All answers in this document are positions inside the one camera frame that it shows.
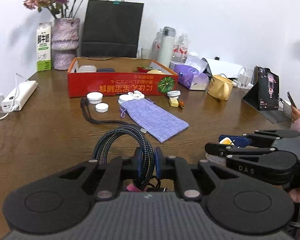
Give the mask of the translucent white plastic bottle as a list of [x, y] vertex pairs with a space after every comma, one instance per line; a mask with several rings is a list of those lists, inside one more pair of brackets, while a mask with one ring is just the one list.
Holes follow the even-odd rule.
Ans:
[[92, 65], [89, 65], [89, 66], [85, 65], [85, 66], [79, 67], [78, 72], [79, 73], [95, 73], [95, 72], [97, 72], [97, 68]]

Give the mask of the purple knitted pouch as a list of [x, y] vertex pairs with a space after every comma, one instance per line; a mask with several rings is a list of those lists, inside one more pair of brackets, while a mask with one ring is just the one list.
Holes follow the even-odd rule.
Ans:
[[160, 143], [184, 131], [189, 124], [170, 112], [147, 100], [131, 100], [121, 103], [122, 112]]

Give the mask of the clear water bottle right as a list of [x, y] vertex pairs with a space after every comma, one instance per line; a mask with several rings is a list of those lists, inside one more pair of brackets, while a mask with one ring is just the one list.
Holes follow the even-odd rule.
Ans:
[[185, 63], [189, 49], [189, 37], [187, 33], [182, 35], [175, 42], [171, 61]]

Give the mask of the yellow ceramic mug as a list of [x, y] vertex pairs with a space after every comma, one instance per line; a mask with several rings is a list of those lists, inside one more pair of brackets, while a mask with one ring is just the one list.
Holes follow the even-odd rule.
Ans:
[[234, 83], [221, 75], [213, 75], [207, 93], [221, 101], [228, 101]]

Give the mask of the white power strip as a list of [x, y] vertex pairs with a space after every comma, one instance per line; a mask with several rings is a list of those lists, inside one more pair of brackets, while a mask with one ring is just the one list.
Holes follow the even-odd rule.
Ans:
[[1, 110], [5, 113], [21, 111], [38, 86], [36, 81], [21, 82], [1, 102]]

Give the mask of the yellow plush toy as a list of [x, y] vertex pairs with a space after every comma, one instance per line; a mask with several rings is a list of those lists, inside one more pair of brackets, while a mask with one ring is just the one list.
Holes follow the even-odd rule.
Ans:
[[164, 73], [158, 69], [153, 69], [148, 71], [147, 74], [164, 74]]

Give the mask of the dark blue pouch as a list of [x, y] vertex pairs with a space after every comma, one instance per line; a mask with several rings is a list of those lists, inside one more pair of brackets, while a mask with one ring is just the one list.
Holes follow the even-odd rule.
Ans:
[[97, 70], [98, 73], [113, 73], [115, 70], [113, 68], [100, 68]]

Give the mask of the small orange figurine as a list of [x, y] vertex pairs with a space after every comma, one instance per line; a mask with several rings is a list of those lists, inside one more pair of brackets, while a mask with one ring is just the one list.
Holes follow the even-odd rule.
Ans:
[[179, 107], [184, 108], [184, 106], [185, 106], [184, 103], [182, 101], [179, 101]]

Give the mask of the tablet in grey case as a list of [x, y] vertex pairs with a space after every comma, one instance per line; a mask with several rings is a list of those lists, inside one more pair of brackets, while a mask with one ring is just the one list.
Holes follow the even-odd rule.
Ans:
[[269, 68], [255, 67], [254, 84], [242, 100], [266, 117], [272, 124], [291, 119], [290, 104], [280, 98], [279, 76]]

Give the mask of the white jar lid small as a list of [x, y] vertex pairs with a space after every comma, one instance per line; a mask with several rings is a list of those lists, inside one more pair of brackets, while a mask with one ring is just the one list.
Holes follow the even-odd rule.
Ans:
[[95, 105], [95, 110], [98, 113], [106, 113], [109, 109], [109, 105], [107, 103], [98, 103]]

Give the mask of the red artificial flower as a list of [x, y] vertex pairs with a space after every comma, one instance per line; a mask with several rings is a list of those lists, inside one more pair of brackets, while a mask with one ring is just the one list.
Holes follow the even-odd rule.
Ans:
[[147, 73], [151, 71], [153, 68], [152, 67], [146, 67], [146, 66], [141, 66], [136, 68], [137, 73]]

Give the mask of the white jar lid large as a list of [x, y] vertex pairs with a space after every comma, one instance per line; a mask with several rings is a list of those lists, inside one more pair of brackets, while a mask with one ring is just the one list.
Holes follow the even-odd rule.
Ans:
[[96, 105], [102, 102], [103, 94], [100, 92], [91, 92], [87, 94], [87, 100], [90, 104]]

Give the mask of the white small jar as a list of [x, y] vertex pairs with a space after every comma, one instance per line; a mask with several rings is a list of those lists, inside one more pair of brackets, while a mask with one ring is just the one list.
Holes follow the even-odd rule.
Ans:
[[167, 93], [167, 96], [170, 99], [178, 99], [180, 95], [181, 95], [181, 91], [179, 90], [172, 90]]

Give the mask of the purple speckled vase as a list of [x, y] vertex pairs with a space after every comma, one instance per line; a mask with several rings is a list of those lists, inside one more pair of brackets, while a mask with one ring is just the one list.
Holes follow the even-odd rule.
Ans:
[[52, 28], [52, 55], [55, 70], [68, 70], [79, 47], [79, 18], [59, 18]]

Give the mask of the purple tissue pack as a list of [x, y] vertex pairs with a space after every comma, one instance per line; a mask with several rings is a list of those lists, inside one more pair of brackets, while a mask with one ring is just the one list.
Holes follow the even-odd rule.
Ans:
[[207, 90], [210, 83], [205, 72], [207, 66], [207, 61], [200, 59], [194, 52], [188, 53], [185, 63], [170, 62], [170, 69], [179, 75], [178, 82], [189, 90]]

